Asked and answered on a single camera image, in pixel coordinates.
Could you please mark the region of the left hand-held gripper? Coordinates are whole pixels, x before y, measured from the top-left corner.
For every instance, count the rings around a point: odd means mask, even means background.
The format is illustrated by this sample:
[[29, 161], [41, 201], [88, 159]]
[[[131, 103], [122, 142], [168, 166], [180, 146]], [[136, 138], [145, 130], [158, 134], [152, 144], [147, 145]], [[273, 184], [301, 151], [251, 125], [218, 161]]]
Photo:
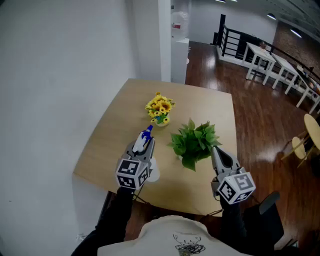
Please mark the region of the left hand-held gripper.
[[119, 159], [115, 170], [117, 184], [120, 187], [139, 190], [151, 174], [151, 158], [155, 148], [155, 138], [145, 144], [143, 152], [133, 151], [136, 140], [128, 144], [125, 153]]

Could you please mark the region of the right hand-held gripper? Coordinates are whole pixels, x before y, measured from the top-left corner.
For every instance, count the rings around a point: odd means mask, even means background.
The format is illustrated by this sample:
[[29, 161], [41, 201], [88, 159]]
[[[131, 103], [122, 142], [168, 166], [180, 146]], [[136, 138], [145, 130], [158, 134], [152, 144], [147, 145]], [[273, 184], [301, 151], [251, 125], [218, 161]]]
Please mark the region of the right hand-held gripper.
[[211, 182], [214, 196], [220, 196], [229, 205], [233, 205], [245, 201], [256, 190], [251, 174], [240, 166], [233, 154], [229, 154], [219, 146], [213, 146], [211, 161], [217, 175]]

